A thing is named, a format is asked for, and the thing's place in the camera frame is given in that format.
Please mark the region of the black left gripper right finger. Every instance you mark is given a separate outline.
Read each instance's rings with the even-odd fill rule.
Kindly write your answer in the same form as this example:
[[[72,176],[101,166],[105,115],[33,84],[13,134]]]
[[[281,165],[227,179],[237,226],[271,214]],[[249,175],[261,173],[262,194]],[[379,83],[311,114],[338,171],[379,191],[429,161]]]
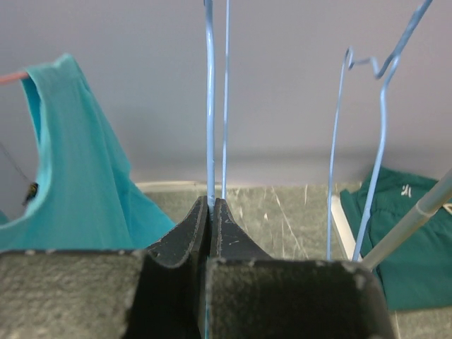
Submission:
[[[357,262],[271,258],[215,202],[206,268],[209,338],[393,338],[373,274]]]

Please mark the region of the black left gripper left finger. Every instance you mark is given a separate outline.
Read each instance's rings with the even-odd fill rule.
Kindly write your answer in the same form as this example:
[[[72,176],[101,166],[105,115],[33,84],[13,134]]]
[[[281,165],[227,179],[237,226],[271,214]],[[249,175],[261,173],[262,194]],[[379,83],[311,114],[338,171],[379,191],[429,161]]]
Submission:
[[[203,338],[208,203],[145,249],[1,252],[2,338]]]

